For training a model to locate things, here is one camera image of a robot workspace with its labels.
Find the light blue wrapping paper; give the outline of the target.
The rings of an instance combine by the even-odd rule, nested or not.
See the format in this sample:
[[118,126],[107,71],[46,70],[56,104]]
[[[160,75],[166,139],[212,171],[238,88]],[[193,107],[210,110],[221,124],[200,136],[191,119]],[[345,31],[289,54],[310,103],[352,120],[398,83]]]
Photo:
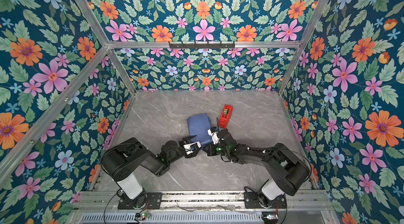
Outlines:
[[199,142],[201,146],[206,146],[211,142],[211,136],[208,134],[211,120],[206,113],[189,117],[187,125],[191,143]]

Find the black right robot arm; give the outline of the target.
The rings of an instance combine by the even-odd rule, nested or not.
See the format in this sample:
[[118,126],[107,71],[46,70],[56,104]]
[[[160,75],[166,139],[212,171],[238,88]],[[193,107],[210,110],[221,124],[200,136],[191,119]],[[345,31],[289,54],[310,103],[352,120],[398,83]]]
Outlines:
[[270,207],[281,195],[294,196],[310,177],[310,168],[297,156],[298,153],[282,143],[268,148],[250,147],[237,143],[227,129],[213,127],[207,133],[211,137],[204,147],[208,156],[221,156],[225,162],[266,168],[270,179],[256,192],[256,199],[264,208]]

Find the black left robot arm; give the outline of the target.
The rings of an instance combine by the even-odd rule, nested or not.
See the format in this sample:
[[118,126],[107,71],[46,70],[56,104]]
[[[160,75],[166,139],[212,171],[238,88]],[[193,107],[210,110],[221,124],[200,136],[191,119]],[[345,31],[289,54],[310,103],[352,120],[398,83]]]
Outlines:
[[168,141],[154,154],[135,137],[108,149],[100,160],[101,168],[118,184],[123,198],[133,204],[145,197],[146,191],[135,176],[135,170],[143,167],[157,177],[170,169],[181,158],[193,158],[200,151],[200,142],[192,143],[191,137]]

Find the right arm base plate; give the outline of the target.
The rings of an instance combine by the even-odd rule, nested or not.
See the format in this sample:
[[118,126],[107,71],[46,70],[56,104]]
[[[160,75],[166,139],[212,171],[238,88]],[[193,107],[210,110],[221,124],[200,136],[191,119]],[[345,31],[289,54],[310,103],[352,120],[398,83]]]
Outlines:
[[244,204],[246,209],[286,209],[287,201],[285,195],[280,195],[271,200],[263,194],[253,191],[244,191]]

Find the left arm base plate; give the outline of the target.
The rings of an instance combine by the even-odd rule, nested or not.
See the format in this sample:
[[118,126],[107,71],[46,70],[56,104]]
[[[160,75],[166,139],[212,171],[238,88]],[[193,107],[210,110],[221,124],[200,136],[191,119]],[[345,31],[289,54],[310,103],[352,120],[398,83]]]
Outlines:
[[134,199],[130,199],[126,194],[120,196],[118,204],[119,210],[157,210],[160,209],[163,194],[161,192],[141,192]]

